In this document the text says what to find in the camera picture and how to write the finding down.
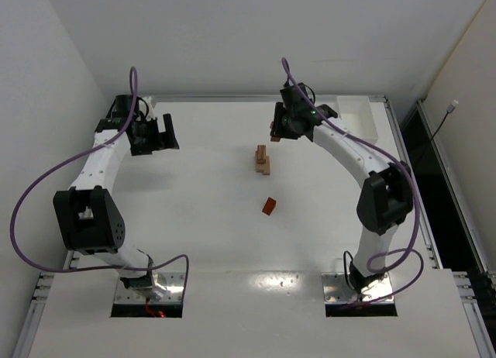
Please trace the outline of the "light long wood block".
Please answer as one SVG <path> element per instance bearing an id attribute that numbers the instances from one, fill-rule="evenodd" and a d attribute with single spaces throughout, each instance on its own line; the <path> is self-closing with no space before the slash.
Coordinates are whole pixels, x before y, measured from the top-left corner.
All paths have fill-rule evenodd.
<path id="1" fill-rule="evenodd" d="M 257 173 L 262 173 L 264 171 L 265 164 L 264 163 L 255 163 L 255 171 Z"/>
<path id="2" fill-rule="evenodd" d="M 270 175 L 270 157 L 266 156 L 264 162 L 261 164 L 262 175 Z"/>

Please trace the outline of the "striped plywood block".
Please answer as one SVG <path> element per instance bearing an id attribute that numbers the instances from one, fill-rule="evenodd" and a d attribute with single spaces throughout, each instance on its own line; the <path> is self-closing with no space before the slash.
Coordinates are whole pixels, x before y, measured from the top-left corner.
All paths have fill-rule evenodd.
<path id="1" fill-rule="evenodd" d="M 258 145 L 255 154 L 257 164 L 265 164 L 267 159 L 267 147 L 265 145 Z"/>

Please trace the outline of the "white perforated plastic box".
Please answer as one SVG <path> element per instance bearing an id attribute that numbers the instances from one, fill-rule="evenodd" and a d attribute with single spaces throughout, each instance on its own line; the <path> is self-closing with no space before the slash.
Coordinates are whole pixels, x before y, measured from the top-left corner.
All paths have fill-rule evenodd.
<path id="1" fill-rule="evenodd" d="M 337 96 L 336 107 L 339 117 L 354 136 L 377 143 L 377 128 L 367 96 Z"/>

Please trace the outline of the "dark red wedge block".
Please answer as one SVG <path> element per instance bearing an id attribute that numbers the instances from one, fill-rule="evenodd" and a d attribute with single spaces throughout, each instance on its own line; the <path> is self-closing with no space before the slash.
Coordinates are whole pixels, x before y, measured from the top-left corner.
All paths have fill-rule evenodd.
<path id="1" fill-rule="evenodd" d="M 272 197 L 269 197 L 262 208 L 262 213 L 264 213 L 265 215 L 271 215 L 276 208 L 276 204 L 277 201 Z"/>

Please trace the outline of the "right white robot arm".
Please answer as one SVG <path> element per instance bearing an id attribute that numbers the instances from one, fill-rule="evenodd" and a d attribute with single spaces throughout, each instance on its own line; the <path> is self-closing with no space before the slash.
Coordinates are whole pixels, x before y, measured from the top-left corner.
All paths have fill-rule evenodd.
<path id="1" fill-rule="evenodd" d="M 385 256 L 393 235 L 413 209 L 412 190 L 397 165 L 327 124 L 326 120 L 336 121 L 344 128 L 337 112 L 328 105 L 310 106 L 304 84 L 286 82 L 280 93 L 282 100 L 275 105 L 270 136 L 306 137 L 334 157 L 360 188 L 356 214 L 362 233 L 345 276 L 349 287 L 360 292 L 385 275 Z"/>

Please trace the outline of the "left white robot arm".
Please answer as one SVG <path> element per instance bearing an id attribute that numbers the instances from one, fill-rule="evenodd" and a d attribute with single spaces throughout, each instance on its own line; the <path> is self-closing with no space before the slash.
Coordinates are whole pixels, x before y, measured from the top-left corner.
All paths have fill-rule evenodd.
<path id="1" fill-rule="evenodd" d="M 167 283 L 150 255 L 126 236 L 124 219 L 112 199 L 112 189 L 126 154 L 133 157 L 179 147 L 170 114 L 164 131 L 145 100 L 118 95 L 95 129 L 94 152 L 68 190 L 53 197 L 62 239 L 68 250 L 93 256 L 114 266 L 124 288 L 148 301 L 162 301 Z"/>

